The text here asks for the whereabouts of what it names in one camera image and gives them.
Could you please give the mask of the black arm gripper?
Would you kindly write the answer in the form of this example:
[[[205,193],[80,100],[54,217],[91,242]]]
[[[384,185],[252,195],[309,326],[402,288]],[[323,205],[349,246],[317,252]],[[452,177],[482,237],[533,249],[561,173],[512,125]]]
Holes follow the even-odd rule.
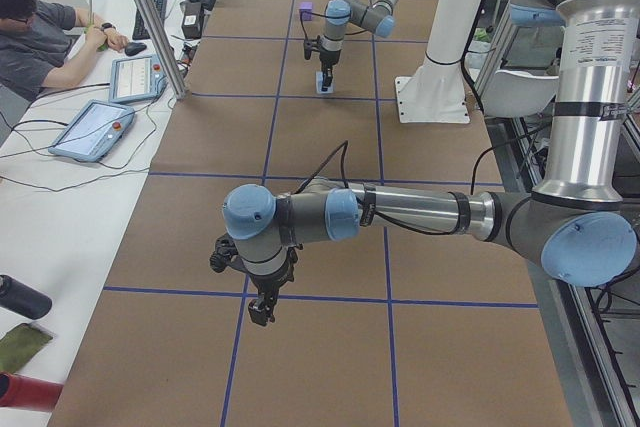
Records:
[[[319,54],[321,62],[321,92],[331,93],[333,91],[332,68],[339,62],[339,51],[322,48]]]

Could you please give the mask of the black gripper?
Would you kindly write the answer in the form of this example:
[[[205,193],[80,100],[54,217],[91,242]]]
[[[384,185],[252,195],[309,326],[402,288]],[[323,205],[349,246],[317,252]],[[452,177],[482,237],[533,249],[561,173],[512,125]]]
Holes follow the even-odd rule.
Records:
[[[271,259],[264,262],[244,260],[244,266],[258,297],[248,305],[248,312],[253,323],[266,327],[275,322],[274,309],[279,289],[287,282],[294,281],[294,268],[298,262],[295,247],[282,247]]]

